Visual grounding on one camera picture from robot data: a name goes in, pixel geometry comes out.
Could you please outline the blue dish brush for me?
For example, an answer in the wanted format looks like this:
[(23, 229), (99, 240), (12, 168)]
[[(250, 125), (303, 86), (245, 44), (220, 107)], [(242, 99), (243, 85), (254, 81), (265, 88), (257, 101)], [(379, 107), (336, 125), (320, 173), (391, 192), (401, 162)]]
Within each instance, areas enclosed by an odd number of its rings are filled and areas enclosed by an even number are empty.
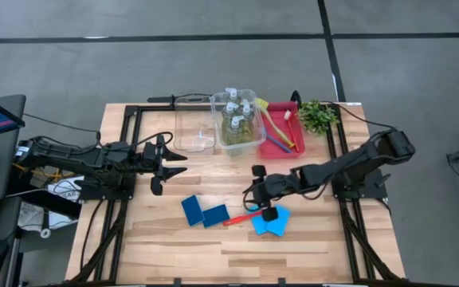
[(286, 147), (280, 141), (278, 141), (275, 138), (273, 138), (271, 135), (266, 134), (266, 138), (267, 138), (267, 140), (271, 141), (273, 144), (278, 146), (281, 150), (285, 151), (286, 153), (292, 153), (292, 151), (288, 147)]

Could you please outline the large clear plastic bin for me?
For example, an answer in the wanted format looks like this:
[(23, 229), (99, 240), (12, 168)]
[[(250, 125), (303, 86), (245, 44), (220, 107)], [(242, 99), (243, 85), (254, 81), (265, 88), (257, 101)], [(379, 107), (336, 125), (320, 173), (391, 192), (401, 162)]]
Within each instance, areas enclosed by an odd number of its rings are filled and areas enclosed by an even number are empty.
[[(236, 145), (227, 145), (225, 141), (226, 132), (222, 131), (222, 110), (226, 106), (229, 100), (229, 93), (225, 90), (211, 96), (210, 105), (212, 117), (214, 120), (214, 129), (217, 136), (218, 146), (226, 152), (227, 155), (236, 156), (240, 155), (243, 151), (248, 151), (258, 147), (265, 141), (265, 126), (261, 118), (260, 110), (257, 107), (257, 96), (251, 89), (238, 89), (241, 101), (247, 99), (251, 104), (254, 111), (253, 118), (253, 140), (248, 143), (241, 143)], [(241, 114), (241, 103), (238, 105), (235, 116), (242, 116)]]

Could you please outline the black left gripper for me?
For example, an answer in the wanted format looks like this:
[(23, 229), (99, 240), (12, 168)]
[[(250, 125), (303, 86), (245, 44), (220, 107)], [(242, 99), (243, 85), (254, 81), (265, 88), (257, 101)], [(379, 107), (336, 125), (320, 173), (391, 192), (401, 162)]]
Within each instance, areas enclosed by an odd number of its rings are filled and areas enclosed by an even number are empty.
[(170, 151), (162, 135), (156, 137), (156, 143), (146, 142), (141, 159), (143, 173), (152, 173), (151, 192), (153, 195), (160, 196), (163, 194), (162, 181), (167, 181), (175, 175), (187, 170), (186, 167), (163, 167), (162, 161), (183, 161), (187, 157)]

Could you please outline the red plastic tray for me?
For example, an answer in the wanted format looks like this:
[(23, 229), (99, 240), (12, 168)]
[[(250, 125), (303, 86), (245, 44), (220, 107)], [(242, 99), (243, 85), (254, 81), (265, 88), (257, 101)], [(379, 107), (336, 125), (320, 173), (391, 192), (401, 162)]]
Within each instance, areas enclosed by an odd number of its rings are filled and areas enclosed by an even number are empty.
[[(298, 144), (298, 152), (296, 152), (294, 148), (292, 135), (289, 131), (287, 122), (284, 120), (284, 114), (287, 110), (290, 110), (292, 113), (292, 129)], [(292, 101), (270, 102), (267, 107), (267, 112), (271, 120), (269, 120), (266, 115), (261, 114), (265, 126), (265, 134), (269, 134), (280, 141), (283, 145), (288, 147), (292, 153), (286, 153), (281, 150), (274, 143), (267, 140), (265, 136), (265, 141), (258, 148), (258, 155), (262, 159), (294, 159), (300, 157), (305, 152), (306, 147), (304, 143), (303, 127), (296, 115), (298, 112), (296, 103)]]

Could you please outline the dark blue sponge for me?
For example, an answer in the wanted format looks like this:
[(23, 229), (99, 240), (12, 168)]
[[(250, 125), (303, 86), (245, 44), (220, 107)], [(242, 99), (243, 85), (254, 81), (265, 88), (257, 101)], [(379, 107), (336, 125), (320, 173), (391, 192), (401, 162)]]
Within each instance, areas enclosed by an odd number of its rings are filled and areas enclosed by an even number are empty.
[(230, 218), (227, 207), (224, 204), (204, 210), (202, 215), (204, 218), (202, 223), (205, 228), (215, 226)]
[(196, 195), (182, 200), (181, 205), (189, 226), (195, 226), (204, 221), (203, 211)]

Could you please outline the light blue sponge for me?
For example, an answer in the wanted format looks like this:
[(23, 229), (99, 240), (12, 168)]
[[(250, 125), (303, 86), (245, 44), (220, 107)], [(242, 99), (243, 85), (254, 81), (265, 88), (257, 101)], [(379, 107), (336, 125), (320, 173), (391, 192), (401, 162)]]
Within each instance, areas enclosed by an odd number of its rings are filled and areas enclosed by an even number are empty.
[(278, 218), (267, 223), (267, 231), (281, 237), (286, 231), (291, 212), (283, 206), (277, 206), (277, 213)]
[(262, 235), (268, 232), (268, 223), (262, 218), (261, 215), (252, 217), (251, 222), (257, 235)]

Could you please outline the dark grey desk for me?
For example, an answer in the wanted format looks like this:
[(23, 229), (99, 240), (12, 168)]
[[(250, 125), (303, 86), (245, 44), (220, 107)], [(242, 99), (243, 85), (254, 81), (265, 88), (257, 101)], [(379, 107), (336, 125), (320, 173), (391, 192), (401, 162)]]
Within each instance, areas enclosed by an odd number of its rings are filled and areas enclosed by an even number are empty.
[[(26, 97), (24, 95), (0, 96), (0, 106), (19, 118), (23, 116), (25, 104)], [(5, 197), (10, 181), (18, 134), (18, 130), (0, 134), (0, 199)]]

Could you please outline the red dish brush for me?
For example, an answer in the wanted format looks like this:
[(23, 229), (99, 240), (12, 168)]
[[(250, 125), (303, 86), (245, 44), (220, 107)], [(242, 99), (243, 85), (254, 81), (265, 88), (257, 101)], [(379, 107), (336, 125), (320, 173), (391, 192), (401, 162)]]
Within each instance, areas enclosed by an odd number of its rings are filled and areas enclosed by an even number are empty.
[(298, 148), (298, 144), (297, 144), (297, 142), (296, 142), (295, 134), (294, 134), (293, 129), (292, 129), (292, 121), (291, 121), (291, 119), (292, 119), (292, 113), (291, 113), (290, 110), (287, 110), (287, 111), (285, 112), (285, 114), (284, 114), (284, 120), (285, 120), (285, 121), (287, 122), (287, 124), (288, 124), (289, 131), (290, 131), (290, 133), (291, 133), (291, 135), (292, 135), (292, 141), (293, 141), (293, 143), (294, 143), (294, 148), (296, 149), (296, 152), (298, 152), (298, 151), (299, 151), (299, 148)]
[(227, 219), (225, 220), (222, 225), (223, 226), (232, 226), (232, 225), (236, 225), (240, 222), (244, 222), (244, 221), (247, 221), (247, 220), (250, 220), (251, 218), (255, 218), (257, 216), (260, 216), (262, 214), (262, 211), (257, 211), (257, 212), (253, 212), (253, 213), (249, 213), (249, 214), (246, 214), (246, 215), (240, 215), (240, 216), (237, 216), (235, 218), (230, 218), (230, 219)]

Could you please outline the white labelled bag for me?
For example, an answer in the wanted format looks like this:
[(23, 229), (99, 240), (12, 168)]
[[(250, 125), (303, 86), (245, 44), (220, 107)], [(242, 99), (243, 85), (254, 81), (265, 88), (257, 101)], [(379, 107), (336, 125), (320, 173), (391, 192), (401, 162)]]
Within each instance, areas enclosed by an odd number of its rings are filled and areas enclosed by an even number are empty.
[(61, 196), (69, 201), (82, 203), (83, 200), (80, 198), (80, 186), (76, 184), (76, 181), (83, 179), (84, 176), (62, 179), (58, 183), (49, 184), (47, 186), (47, 190), (49, 193)]

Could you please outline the small green potted plant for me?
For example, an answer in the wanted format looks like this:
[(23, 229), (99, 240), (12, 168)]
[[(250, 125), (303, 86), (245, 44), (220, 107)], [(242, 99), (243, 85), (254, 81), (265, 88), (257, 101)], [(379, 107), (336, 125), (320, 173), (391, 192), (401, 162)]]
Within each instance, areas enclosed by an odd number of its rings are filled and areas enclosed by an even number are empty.
[(323, 135), (333, 125), (339, 123), (333, 108), (321, 104), (318, 100), (303, 102), (297, 113), (306, 132)]

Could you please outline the small clear plastic bin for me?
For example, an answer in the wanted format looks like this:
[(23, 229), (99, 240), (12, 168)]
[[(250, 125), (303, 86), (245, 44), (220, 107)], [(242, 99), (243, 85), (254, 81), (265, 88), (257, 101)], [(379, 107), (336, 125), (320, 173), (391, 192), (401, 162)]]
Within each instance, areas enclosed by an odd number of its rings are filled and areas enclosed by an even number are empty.
[(175, 100), (174, 147), (178, 151), (206, 153), (216, 144), (209, 96), (184, 96)]

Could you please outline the black flat bracket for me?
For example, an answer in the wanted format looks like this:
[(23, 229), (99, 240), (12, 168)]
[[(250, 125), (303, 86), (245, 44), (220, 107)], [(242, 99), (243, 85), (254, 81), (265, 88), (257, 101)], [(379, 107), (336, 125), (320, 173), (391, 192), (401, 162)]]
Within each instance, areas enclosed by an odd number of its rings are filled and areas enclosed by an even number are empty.
[(176, 108), (180, 109), (189, 109), (189, 108), (198, 108), (202, 107), (205, 104), (210, 103), (210, 94), (204, 93), (188, 93), (181, 96), (157, 96), (149, 97), (147, 99), (148, 103), (162, 103), (167, 104), (167, 107), (171, 110)]

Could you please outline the white paper sheet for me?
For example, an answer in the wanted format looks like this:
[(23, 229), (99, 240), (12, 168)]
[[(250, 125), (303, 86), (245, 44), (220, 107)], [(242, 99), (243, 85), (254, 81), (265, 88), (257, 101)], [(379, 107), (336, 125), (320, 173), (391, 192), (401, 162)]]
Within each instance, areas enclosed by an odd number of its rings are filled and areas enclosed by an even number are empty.
[(56, 230), (74, 223), (77, 223), (76, 219), (52, 211), (45, 211), (43, 208), (27, 202), (23, 202), (20, 206), (18, 225), (23, 230), (41, 231), (45, 227)]

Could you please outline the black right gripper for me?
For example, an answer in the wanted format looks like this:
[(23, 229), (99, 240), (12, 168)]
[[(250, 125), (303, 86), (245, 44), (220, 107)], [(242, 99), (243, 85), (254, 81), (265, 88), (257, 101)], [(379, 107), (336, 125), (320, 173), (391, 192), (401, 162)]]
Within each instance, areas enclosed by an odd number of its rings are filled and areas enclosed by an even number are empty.
[(249, 193), (252, 195), (249, 203), (261, 211), (261, 217), (265, 222), (278, 219), (278, 210), (271, 202), (296, 192), (296, 176), (294, 174), (267, 175), (262, 165), (252, 166), (252, 173), (255, 179), (249, 187)]

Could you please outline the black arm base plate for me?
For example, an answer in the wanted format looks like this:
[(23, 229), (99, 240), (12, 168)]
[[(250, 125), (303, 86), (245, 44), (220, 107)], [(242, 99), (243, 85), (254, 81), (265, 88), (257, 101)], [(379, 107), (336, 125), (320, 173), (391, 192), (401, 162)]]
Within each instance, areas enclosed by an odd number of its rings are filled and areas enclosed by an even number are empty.
[(96, 170), (93, 175), (85, 175), (74, 183), (80, 188), (82, 200), (125, 200), (133, 198), (135, 180), (135, 173), (111, 169)]
[(334, 196), (339, 199), (385, 199), (385, 182), (390, 174), (383, 174), (379, 169), (365, 175), (353, 176), (342, 172), (331, 181)]

